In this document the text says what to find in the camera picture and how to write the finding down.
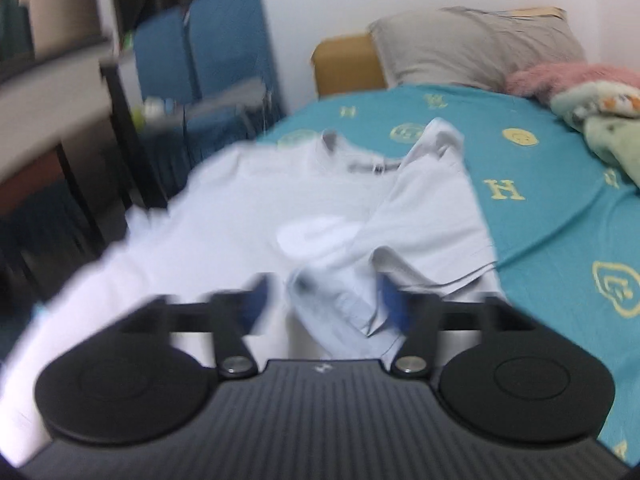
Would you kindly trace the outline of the white t-shirt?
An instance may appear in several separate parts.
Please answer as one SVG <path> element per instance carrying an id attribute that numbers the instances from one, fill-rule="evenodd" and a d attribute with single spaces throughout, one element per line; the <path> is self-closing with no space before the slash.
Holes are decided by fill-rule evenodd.
<path id="1" fill-rule="evenodd" d="M 400 331 L 376 287 L 474 301 L 500 289 L 497 256 L 466 173 L 463 138 L 432 120 L 386 158 L 327 131 L 281 148 L 239 142 L 193 171 L 166 211 L 78 271 L 37 314 L 1 379 L 1 452 L 24 464 L 48 440 L 34 400 L 48 363 L 156 296 L 198 301 L 269 274 L 248 345 L 271 359 L 378 358 Z"/>

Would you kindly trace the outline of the blue folding chair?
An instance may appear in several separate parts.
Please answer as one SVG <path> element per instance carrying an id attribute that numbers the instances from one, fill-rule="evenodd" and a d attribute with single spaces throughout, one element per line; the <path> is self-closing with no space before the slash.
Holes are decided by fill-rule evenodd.
<path id="1" fill-rule="evenodd" d="M 194 104 L 254 77 L 271 92 L 264 110 L 223 110 L 185 127 L 156 129 L 176 139 L 190 162 L 254 140 L 285 115 L 262 0 L 194 0 L 186 10 L 172 8 L 140 25 L 132 46 L 144 100 Z"/>

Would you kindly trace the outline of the black desk leg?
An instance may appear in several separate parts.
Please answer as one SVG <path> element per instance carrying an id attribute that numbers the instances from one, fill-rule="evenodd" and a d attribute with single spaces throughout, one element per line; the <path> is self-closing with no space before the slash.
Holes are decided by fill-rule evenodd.
<path id="1" fill-rule="evenodd" d="M 138 136 L 117 64 L 112 61 L 101 62 L 100 74 L 111 96 L 114 135 L 142 204 L 146 208 L 165 208 L 167 198 Z"/>

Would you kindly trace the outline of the teal patterned bed sheet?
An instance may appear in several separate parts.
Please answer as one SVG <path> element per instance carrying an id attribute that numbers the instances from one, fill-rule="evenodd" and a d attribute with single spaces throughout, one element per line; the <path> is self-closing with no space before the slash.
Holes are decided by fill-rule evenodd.
<path id="1" fill-rule="evenodd" d="M 292 144 L 334 130 L 390 157 L 434 118 L 464 137 L 466 166 L 498 252 L 506 296 L 599 358 L 615 402 L 600 438 L 639 460 L 639 192 L 534 101 L 455 87 L 331 96 L 271 128 Z"/>

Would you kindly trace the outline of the grey cloth on chair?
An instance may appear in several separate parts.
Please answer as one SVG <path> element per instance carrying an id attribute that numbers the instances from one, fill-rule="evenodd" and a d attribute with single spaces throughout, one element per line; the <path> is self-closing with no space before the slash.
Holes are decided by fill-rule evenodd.
<path id="1" fill-rule="evenodd" d="M 185 127 L 191 119 L 213 115 L 223 110 L 257 112 L 271 103 L 271 92 L 259 78 L 243 79 L 216 96 L 194 104 L 179 105 L 170 99 L 149 98 L 140 108 L 143 125 L 152 128 Z"/>

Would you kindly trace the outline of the pink fluffy blanket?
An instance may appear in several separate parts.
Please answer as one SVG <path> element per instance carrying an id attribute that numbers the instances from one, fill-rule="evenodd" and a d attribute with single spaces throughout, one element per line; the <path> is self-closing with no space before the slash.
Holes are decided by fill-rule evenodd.
<path id="1" fill-rule="evenodd" d="M 542 63 L 507 76 L 504 92 L 521 98 L 535 98 L 548 104 L 558 93 L 598 80 L 638 88 L 639 72 L 610 64 Z"/>

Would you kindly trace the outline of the mustard yellow headboard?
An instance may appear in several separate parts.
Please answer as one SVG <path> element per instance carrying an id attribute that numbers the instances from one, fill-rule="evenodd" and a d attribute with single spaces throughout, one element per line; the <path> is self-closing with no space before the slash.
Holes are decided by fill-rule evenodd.
<path id="1" fill-rule="evenodd" d="M 322 40 L 311 55 L 318 97 L 387 87 L 373 39 L 366 34 Z"/>

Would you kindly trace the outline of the grey pillow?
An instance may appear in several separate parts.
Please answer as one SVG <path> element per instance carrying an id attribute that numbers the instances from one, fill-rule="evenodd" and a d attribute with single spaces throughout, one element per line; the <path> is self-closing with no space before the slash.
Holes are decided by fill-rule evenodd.
<path id="1" fill-rule="evenodd" d="M 453 84 L 500 92 L 519 70 L 586 59 L 565 11 L 554 6 L 404 12 L 380 18 L 369 32 L 390 88 Z"/>

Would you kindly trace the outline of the green cartoon fleece blanket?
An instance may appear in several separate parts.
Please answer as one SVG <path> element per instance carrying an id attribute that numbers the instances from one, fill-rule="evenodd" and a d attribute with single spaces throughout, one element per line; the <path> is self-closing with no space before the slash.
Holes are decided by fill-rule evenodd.
<path id="1" fill-rule="evenodd" d="M 639 89 L 610 80 L 578 84 L 556 94 L 550 110 L 580 132 L 608 166 L 639 186 Z"/>

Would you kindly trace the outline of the white desk top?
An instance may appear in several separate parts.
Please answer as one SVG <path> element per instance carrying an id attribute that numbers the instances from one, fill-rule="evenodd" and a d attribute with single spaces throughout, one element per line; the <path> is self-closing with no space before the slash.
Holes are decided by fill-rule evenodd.
<path id="1" fill-rule="evenodd" d="M 1 84 L 1 177 L 107 116 L 111 97 L 100 64 L 108 41 L 49 58 Z"/>

